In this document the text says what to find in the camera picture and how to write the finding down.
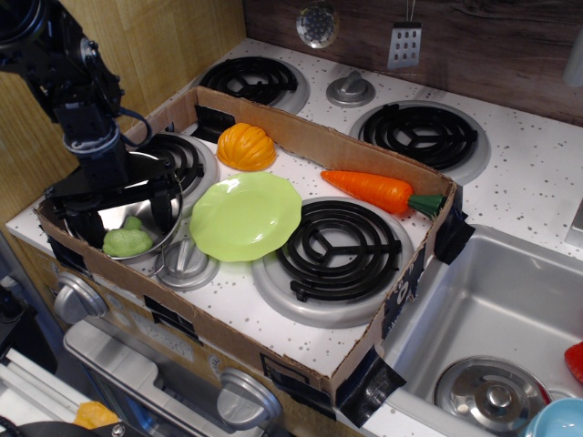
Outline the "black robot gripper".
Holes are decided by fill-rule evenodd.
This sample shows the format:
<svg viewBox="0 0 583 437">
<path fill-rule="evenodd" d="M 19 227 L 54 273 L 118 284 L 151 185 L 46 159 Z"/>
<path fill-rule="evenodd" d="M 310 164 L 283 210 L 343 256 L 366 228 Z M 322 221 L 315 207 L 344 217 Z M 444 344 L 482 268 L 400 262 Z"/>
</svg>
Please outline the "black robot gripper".
<svg viewBox="0 0 583 437">
<path fill-rule="evenodd" d="M 172 201 L 181 196 L 174 166 L 118 145 L 99 158 L 81 158 L 69 176 L 45 190 L 56 214 L 66 216 L 69 230 L 88 245 L 102 249 L 107 231 L 99 211 L 147 201 L 158 228 L 174 224 Z"/>
</svg>

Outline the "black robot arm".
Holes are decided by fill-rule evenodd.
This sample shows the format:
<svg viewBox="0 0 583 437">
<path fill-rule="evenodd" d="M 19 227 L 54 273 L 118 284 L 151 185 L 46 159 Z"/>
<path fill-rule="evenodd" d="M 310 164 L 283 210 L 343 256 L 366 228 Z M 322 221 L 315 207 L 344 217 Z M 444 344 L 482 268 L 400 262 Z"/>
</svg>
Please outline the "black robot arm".
<svg viewBox="0 0 583 437">
<path fill-rule="evenodd" d="M 1 69 L 26 82 L 79 163 L 45 191 L 70 230 L 99 248 L 107 234 L 100 211 L 143 201 L 162 234 L 174 229 L 181 198 L 174 167 L 140 153 L 153 138 L 150 127 L 139 143 L 121 133 L 119 117 L 144 118 L 121 105 L 118 76 L 60 2 L 2 2 Z"/>
</svg>

